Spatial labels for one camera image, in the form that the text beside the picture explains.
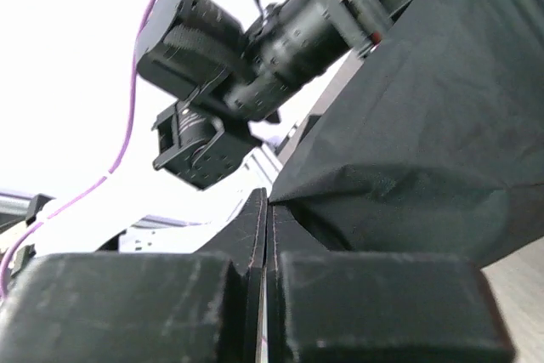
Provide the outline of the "black folding umbrella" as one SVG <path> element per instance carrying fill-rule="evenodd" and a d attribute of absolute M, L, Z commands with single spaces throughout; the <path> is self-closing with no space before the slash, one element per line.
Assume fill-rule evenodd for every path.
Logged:
<path fill-rule="evenodd" d="M 543 0 L 414 0 L 271 200 L 355 251 L 487 265 L 543 235 Z"/>

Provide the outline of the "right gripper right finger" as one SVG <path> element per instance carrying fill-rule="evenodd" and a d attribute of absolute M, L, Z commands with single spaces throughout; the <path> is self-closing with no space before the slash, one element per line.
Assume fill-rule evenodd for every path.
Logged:
<path fill-rule="evenodd" d="M 482 272 L 428 253 L 333 252 L 284 207 L 267 214 L 272 362 L 511 362 Z"/>

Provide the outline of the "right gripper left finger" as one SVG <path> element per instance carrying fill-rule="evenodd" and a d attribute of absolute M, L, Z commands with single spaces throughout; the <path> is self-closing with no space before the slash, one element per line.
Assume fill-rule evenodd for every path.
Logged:
<path fill-rule="evenodd" d="M 1 309 L 10 362 L 254 362 L 268 199 L 189 255 L 115 252 L 38 258 Z"/>

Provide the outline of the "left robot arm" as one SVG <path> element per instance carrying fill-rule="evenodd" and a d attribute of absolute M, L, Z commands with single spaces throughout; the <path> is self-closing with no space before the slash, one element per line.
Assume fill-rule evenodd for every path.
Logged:
<path fill-rule="evenodd" d="M 258 146 L 251 122 L 278 108 L 347 52 L 367 57 L 412 0 L 259 4 L 247 29 L 212 0 L 155 0 L 135 68 L 175 98 L 156 119 L 153 166 L 207 189 Z"/>

